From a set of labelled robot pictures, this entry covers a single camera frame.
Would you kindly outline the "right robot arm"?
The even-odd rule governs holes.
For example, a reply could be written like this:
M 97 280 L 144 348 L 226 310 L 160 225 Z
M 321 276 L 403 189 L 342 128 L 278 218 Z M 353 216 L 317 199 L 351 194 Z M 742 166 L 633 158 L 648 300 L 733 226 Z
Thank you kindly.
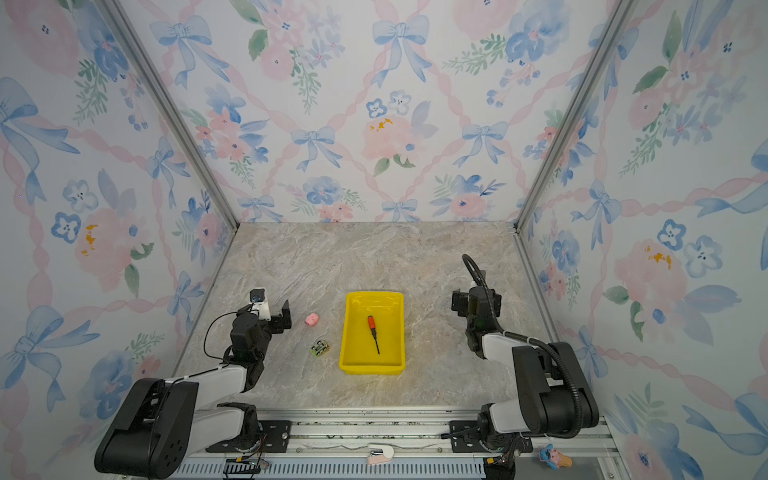
M 501 296 L 492 289 L 452 293 L 451 310 L 466 320 L 470 351 L 511 369 L 515 395 L 482 406 L 471 427 L 453 422 L 448 436 L 467 448 L 500 451 L 528 434 L 570 439 L 596 427 L 599 408 L 572 346 L 502 330 L 500 308 Z

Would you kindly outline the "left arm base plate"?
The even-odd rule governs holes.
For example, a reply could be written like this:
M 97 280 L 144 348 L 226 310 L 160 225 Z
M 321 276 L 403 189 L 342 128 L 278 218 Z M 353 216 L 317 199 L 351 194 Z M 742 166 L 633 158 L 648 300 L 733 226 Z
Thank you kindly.
M 252 454 L 286 453 L 291 437 L 292 422 L 288 420 L 258 421 L 248 433 L 235 439 L 218 442 L 205 449 L 206 453 Z

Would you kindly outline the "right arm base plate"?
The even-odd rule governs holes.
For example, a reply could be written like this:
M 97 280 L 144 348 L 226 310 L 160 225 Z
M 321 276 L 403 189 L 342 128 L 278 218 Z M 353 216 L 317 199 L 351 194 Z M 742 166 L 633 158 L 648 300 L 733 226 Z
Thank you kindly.
M 448 425 L 449 431 L 440 438 L 450 442 L 453 453 L 501 455 L 511 452 L 519 456 L 534 450 L 532 440 L 519 432 L 501 434 L 477 420 L 453 420 Z

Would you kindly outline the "red black screwdriver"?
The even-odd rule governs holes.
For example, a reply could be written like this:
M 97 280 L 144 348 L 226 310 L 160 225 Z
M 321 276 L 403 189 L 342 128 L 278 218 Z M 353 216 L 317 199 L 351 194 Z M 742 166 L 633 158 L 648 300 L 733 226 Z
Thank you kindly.
M 377 334 L 376 322 L 375 322 L 375 318 L 372 315 L 369 315 L 367 317 L 367 324 L 368 324 L 368 328 L 369 328 L 369 331 L 371 333 L 371 336 L 372 336 L 372 338 L 374 340 L 374 345 L 375 345 L 375 348 L 376 348 L 376 352 L 380 353 L 380 347 L 379 347 L 379 343 L 378 343 L 378 334 Z

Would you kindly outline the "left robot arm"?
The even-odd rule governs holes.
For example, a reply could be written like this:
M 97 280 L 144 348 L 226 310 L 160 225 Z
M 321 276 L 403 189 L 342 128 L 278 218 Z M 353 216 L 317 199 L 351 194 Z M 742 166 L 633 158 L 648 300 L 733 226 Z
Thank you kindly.
M 262 293 L 236 311 L 217 367 L 134 383 L 96 449 L 98 472 L 166 479 L 198 452 L 232 453 L 258 472 L 263 454 L 286 452 L 289 421 L 261 420 L 255 405 L 228 399 L 256 386 L 270 341 L 292 326 L 290 305 L 273 315 Z

